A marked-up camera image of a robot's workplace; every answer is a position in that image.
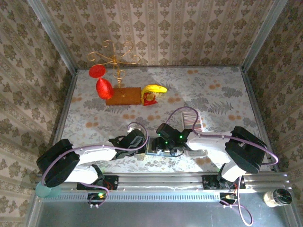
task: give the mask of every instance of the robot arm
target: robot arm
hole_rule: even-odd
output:
[[[203,132],[201,134],[207,137],[201,137],[189,129],[179,132],[165,123],[161,124],[156,132],[159,137],[153,141],[153,149],[168,150],[172,156],[175,156],[177,150],[184,152],[184,150],[212,148],[227,152],[231,157],[231,162],[221,168],[217,178],[222,185],[227,187],[233,185],[239,176],[247,172],[258,173],[265,154],[264,151],[254,146],[241,144],[235,140],[226,142],[222,138],[213,138],[211,137],[213,133]],[[241,138],[266,147],[262,141],[242,127],[235,127],[232,132],[224,132],[220,135]],[[71,152],[59,159],[50,169],[45,177],[46,186],[55,187],[63,182],[93,183],[98,179],[96,169],[91,166],[80,166],[81,164],[101,160],[109,161],[145,152],[145,148],[135,149],[145,141],[144,134],[138,129],[132,130],[127,136],[120,136],[109,141],[115,148],[106,145],[92,145],[73,149],[67,139],[56,143],[37,160],[37,165],[43,174],[56,158],[68,150]],[[133,150],[125,151],[124,148],[133,148]]]
[[[172,150],[200,150],[212,148],[218,151],[226,152],[231,161],[224,164],[217,176],[219,183],[230,188],[236,179],[245,173],[257,174],[265,155],[265,152],[255,146],[243,144],[236,140],[230,139],[228,142],[224,140],[225,136],[239,138],[256,143],[264,148],[266,145],[253,134],[243,127],[236,126],[231,132],[211,133],[202,132],[196,134],[192,130],[183,130],[179,132],[168,124],[161,124],[157,129],[157,134],[163,138],[164,143],[161,144],[162,149]]]

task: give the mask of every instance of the teal object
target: teal object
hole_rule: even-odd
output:
[[[61,192],[61,188],[59,186],[48,188],[46,186],[42,186],[41,182],[39,182],[35,191],[36,195],[41,198],[50,198],[58,196]]]

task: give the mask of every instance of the banana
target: banana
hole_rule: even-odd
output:
[[[160,85],[157,85],[157,84],[147,85],[141,91],[141,104],[143,104],[143,102],[144,102],[143,96],[144,96],[144,93],[146,93],[146,92],[162,92],[162,93],[165,93],[165,92],[167,92],[167,88],[163,87],[163,86],[160,86]]]

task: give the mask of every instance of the patterned wallpaper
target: patterned wallpaper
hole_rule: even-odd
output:
[[[284,8],[248,71],[279,166],[303,214],[303,2]]]
[[[0,227],[23,225],[70,74],[26,0],[0,1]]]
[[[240,65],[273,0],[42,0],[79,68],[112,39],[142,65]]]

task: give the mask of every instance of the black lid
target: black lid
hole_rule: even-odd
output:
[[[279,204],[287,205],[292,202],[292,196],[289,193],[289,191],[286,189],[280,188],[280,189],[274,190],[273,197],[274,197],[274,200]]]

